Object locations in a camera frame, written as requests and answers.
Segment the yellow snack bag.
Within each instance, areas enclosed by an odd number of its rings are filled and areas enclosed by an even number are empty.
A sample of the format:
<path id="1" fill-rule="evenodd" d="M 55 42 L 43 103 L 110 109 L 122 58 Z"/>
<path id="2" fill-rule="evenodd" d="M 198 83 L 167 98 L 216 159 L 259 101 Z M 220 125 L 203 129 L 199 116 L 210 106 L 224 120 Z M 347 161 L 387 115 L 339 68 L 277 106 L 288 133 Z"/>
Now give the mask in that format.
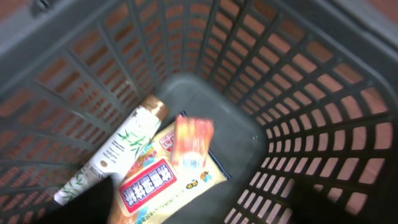
<path id="1" fill-rule="evenodd" d="M 187 203 L 231 176 L 212 152 L 205 168 L 189 179 L 179 177 L 170 157 L 175 123 L 161 130 L 145 147 L 116 191 L 108 223 L 162 223 Z"/>

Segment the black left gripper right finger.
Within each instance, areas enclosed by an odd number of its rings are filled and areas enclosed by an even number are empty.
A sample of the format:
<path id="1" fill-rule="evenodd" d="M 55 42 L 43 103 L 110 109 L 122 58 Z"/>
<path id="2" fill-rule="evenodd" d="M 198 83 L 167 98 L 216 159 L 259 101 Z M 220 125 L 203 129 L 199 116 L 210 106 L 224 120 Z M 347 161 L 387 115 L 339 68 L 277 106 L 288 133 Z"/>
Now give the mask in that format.
<path id="1" fill-rule="evenodd" d="M 294 182 L 288 204 L 296 224 L 371 224 L 363 217 L 350 214 L 302 180 Z"/>

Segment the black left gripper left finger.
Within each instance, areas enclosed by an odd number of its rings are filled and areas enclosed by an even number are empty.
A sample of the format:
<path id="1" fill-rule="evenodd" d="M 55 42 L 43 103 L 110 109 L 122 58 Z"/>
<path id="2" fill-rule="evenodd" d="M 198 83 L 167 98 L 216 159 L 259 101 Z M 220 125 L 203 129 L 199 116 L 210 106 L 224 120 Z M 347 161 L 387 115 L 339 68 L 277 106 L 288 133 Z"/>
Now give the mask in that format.
<path id="1" fill-rule="evenodd" d="M 45 214 L 36 224 L 107 224 L 114 201 L 111 176 L 77 196 L 71 202 Z"/>

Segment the white floral tube gold cap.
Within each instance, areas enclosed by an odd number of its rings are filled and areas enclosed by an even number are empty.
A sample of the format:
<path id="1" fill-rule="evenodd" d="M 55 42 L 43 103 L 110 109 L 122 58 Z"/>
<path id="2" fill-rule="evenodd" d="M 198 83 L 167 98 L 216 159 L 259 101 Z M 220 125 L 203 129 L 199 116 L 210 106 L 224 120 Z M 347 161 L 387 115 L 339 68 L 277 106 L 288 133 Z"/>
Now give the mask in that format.
<path id="1" fill-rule="evenodd" d="M 108 176 L 119 185 L 168 116 L 168 106 L 147 96 L 88 162 L 54 195 L 65 205 Z"/>

